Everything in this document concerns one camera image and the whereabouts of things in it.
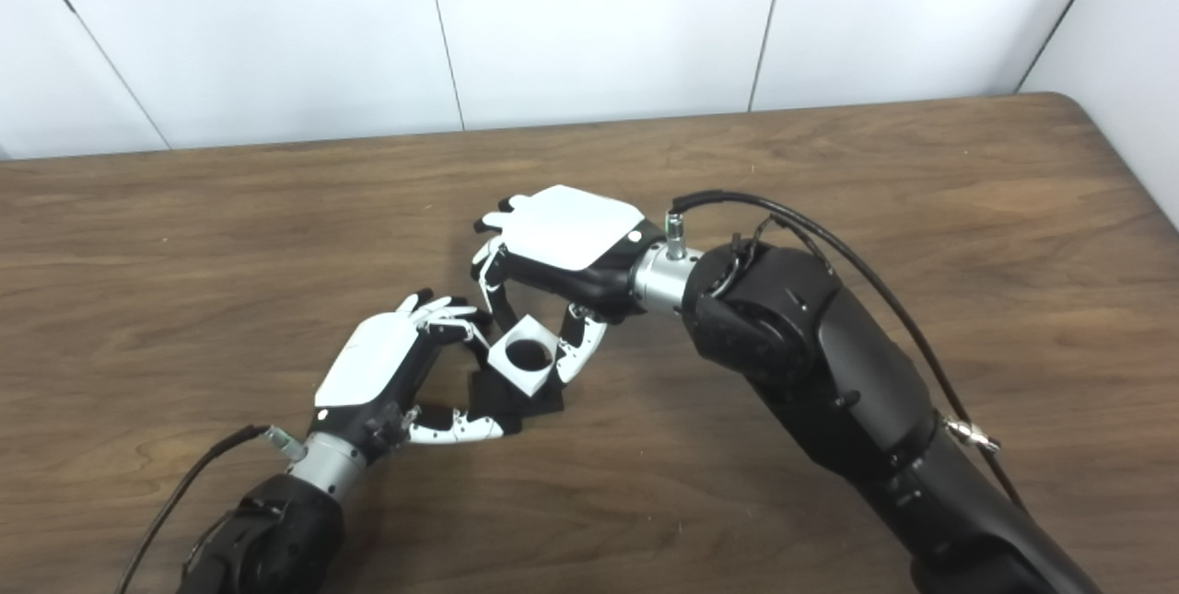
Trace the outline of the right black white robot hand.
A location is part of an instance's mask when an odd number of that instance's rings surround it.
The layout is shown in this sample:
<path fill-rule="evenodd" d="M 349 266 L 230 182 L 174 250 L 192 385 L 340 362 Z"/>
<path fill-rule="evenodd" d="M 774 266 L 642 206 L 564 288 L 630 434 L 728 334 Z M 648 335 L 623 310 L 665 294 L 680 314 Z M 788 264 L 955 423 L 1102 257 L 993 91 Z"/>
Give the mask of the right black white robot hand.
<path fill-rule="evenodd" d="M 492 237 L 470 262 L 472 279 L 503 334 L 489 365 L 527 397 L 548 380 L 575 380 L 607 326 L 648 312 L 637 268 L 667 240 L 640 209 L 565 184 L 512 196 L 474 229 Z M 564 330 L 518 317 L 507 299 L 511 282 L 567 301 Z"/>

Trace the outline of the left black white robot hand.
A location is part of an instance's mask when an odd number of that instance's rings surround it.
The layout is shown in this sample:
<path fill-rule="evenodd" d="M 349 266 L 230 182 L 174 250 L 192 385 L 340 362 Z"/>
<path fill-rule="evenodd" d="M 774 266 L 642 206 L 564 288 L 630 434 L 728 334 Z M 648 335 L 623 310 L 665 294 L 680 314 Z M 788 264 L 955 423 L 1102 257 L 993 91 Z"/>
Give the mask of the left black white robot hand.
<path fill-rule="evenodd" d="M 476 363 L 487 363 L 489 322 L 463 297 L 434 297 L 429 288 L 358 322 L 312 394 L 309 434 L 343 440 L 369 466 L 407 440 L 448 444 L 518 434 L 518 420 L 416 400 L 443 346 L 467 346 Z"/>

